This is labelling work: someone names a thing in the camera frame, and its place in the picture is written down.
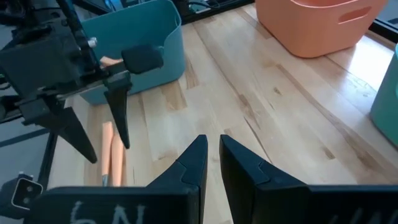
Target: wooden tabletop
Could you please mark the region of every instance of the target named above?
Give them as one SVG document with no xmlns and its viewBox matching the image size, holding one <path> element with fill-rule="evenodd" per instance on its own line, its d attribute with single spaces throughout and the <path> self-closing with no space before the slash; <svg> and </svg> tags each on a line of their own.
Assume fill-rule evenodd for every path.
<svg viewBox="0 0 398 224">
<path fill-rule="evenodd" d="M 224 133 L 309 184 L 398 184 L 397 149 L 369 119 L 391 49 L 364 36 L 351 49 L 297 58 L 257 23 L 253 5 L 185 25 L 183 39 L 184 76 L 128 99 L 129 186 L 150 183 L 206 134 L 204 223 L 231 223 L 218 155 Z M 67 105 L 100 161 L 108 106 L 91 107 L 80 97 Z M 100 186 L 100 164 L 59 138 L 49 187 Z"/>
</svg>

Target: black cable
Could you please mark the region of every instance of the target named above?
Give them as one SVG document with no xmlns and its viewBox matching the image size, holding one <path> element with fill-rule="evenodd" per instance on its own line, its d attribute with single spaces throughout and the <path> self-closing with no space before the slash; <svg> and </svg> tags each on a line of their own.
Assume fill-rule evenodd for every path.
<svg viewBox="0 0 398 224">
<path fill-rule="evenodd" d="M 202 2 L 188 2 L 188 5 L 197 5 L 197 6 L 203 6 L 203 7 L 207 7 L 207 8 L 210 8 L 210 9 L 219 9 L 220 7 L 219 6 L 209 6 L 209 5 L 207 5 L 207 4 L 204 4 L 204 3 L 202 3 Z"/>
</svg>

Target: orange object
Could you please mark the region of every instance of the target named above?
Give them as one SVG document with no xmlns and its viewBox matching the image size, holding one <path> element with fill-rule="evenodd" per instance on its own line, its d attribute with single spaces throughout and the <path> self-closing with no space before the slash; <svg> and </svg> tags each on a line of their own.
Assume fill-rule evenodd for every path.
<svg viewBox="0 0 398 224">
<path fill-rule="evenodd" d="M 100 60 L 102 66 L 105 66 L 105 67 L 114 65 L 116 63 L 120 63 L 122 61 L 123 61 L 123 59 L 115 60 L 115 59 L 111 59 L 111 58 L 108 58 L 108 57 L 102 57 L 101 60 Z"/>
<path fill-rule="evenodd" d="M 120 187 L 123 176 L 124 146 L 119 134 L 115 134 L 112 140 L 112 186 Z"/>
<path fill-rule="evenodd" d="M 127 158 L 126 151 L 123 151 L 122 186 L 127 186 Z"/>
<path fill-rule="evenodd" d="M 317 57 L 354 46 L 387 0 L 256 0 L 259 22 L 292 54 Z"/>
<path fill-rule="evenodd" d="M 113 138 L 112 122 L 108 121 L 106 123 L 103 123 L 102 124 L 102 166 L 101 166 L 103 186 L 108 185 L 112 138 Z"/>
</svg>

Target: orange tube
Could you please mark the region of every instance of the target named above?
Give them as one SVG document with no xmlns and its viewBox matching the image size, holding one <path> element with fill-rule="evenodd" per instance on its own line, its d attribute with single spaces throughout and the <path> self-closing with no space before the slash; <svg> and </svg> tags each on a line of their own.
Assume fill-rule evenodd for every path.
<svg viewBox="0 0 398 224">
<path fill-rule="evenodd" d="M 123 61 L 123 59 L 115 60 L 115 59 L 111 59 L 108 57 L 102 57 L 100 60 L 102 66 L 104 66 L 104 67 L 111 66 L 111 65 L 114 65 L 114 64 L 122 62 L 122 61 Z"/>
<path fill-rule="evenodd" d="M 111 162 L 111 143 L 113 138 L 113 125 L 108 121 L 102 124 L 102 166 L 101 174 L 103 186 L 108 185 L 109 163 Z"/>
<path fill-rule="evenodd" d="M 112 186 L 120 187 L 122 184 L 123 174 L 123 152 L 124 146 L 117 133 L 112 140 Z"/>
</svg>

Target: orange plastic bin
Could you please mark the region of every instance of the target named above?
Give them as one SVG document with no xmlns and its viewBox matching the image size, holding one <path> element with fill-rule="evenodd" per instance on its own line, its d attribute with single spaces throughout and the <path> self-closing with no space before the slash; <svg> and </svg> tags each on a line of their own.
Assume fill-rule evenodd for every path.
<svg viewBox="0 0 398 224">
<path fill-rule="evenodd" d="M 259 22 L 290 53 L 317 57 L 354 46 L 387 0 L 256 0 Z"/>
</svg>

